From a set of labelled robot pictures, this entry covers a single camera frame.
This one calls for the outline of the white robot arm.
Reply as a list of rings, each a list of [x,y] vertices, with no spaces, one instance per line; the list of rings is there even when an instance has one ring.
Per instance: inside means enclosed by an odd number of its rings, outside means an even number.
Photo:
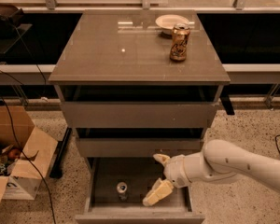
[[[228,141],[209,141],[200,152],[190,155],[154,154],[153,158],[164,167],[165,179],[155,182],[143,199],[144,206],[166,198],[174,188],[188,187],[197,181],[231,183],[240,175],[280,193],[280,161],[246,151]]]

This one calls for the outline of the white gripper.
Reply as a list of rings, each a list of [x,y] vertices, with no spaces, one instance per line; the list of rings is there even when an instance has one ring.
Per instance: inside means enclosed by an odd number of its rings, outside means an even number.
[[[167,179],[160,178],[154,183],[142,203],[144,206],[152,206],[160,200],[169,196],[174,187],[181,189],[190,185],[184,167],[184,155],[170,158],[164,154],[154,154],[153,158],[164,166],[164,175]]]

